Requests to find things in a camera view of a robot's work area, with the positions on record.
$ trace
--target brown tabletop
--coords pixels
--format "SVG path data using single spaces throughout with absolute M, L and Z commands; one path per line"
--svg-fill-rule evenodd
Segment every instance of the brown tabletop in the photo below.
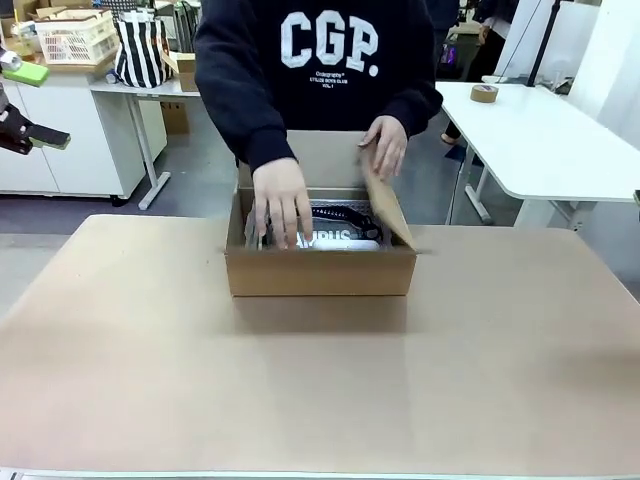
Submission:
M 80 227 L 0 330 L 0 465 L 640 473 L 640 308 L 573 233 L 418 227 L 406 299 L 242 300 L 224 233 Z

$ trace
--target table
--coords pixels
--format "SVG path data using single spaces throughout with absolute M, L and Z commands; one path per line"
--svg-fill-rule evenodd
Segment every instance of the table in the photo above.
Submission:
M 140 145 L 140 151 L 142 152 L 142 158 L 144 165 L 149 175 L 149 181 L 151 182 L 151 189 L 142 198 L 138 207 L 140 210 L 147 210 L 151 202 L 155 200 L 162 188 L 171 178 L 171 172 L 162 172 L 160 176 L 156 174 L 155 167 L 153 165 L 153 155 L 151 154 L 151 147 L 149 146 L 149 139 L 144 128 L 142 121 L 142 112 L 140 111 L 140 100 L 151 101 L 163 101 L 175 99 L 175 97 L 199 97 L 199 92 L 183 92 L 180 88 L 180 81 L 177 78 L 173 78 L 163 83 L 156 88 L 136 88 L 128 87 L 121 83 L 110 84 L 104 78 L 92 83 L 89 88 L 93 92 L 106 92 L 110 94 L 124 95 L 133 123 L 136 130 L 136 136 L 138 144 Z
M 640 307 L 573 232 L 414 227 L 428 253 L 407 298 L 233 300 L 225 231 L 129 216 L 79 228 L 0 328 L 0 465 L 640 474 Z
M 449 34 L 478 35 L 478 33 L 480 33 L 480 27 L 482 27 L 480 23 L 474 20 L 469 20 L 451 27 Z
M 596 202 L 634 201 L 640 152 L 591 117 L 540 87 L 500 85 L 494 104 L 471 101 L 471 87 L 437 84 L 445 112 L 468 143 L 449 223 L 465 188 L 479 203 L 467 186 L 474 153 L 507 194 L 524 200 L 516 227 L 546 227 L 557 211 L 577 231 Z

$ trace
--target box flap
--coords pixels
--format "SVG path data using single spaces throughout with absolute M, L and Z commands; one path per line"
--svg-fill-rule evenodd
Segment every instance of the box flap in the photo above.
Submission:
M 56 13 L 60 13 L 67 7 L 45 7 L 45 8 L 37 8 L 36 14 L 37 18 L 48 17 L 49 15 L 55 15 Z
M 393 233 L 415 250 L 413 237 L 409 231 L 407 221 L 402 214 L 398 198 L 391 185 L 383 182 L 371 168 L 372 157 L 375 155 L 376 145 L 371 144 L 363 149 L 360 154 L 360 165 L 364 176 L 369 199 L 374 213 L 382 220 Z
M 358 165 L 358 143 L 363 136 L 364 132 L 289 130 L 287 139 L 298 158 L 307 188 L 364 189 Z M 240 169 L 238 182 L 241 188 L 253 188 L 249 169 Z
M 196 55 L 194 53 L 162 52 L 162 60 L 177 74 L 195 72 Z

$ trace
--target striped bag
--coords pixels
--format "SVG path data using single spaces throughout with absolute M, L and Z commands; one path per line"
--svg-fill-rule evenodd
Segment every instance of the striped bag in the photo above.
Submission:
M 118 22 L 120 48 L 116 55 L 118 79 L 130 87 L 154 88 L 172 76 L 171 68 L 162 60 L 169 52 L 167 31 L 161 20 L 150 22 Z

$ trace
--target packing tape roll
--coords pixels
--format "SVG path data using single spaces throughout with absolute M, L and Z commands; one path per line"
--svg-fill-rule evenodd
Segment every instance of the packing tape roll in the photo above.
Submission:
M 491 85 L 474 85 L 471 89 L 471 100 L 480 103 L 494 103 L 498 98 L 498 89 Z

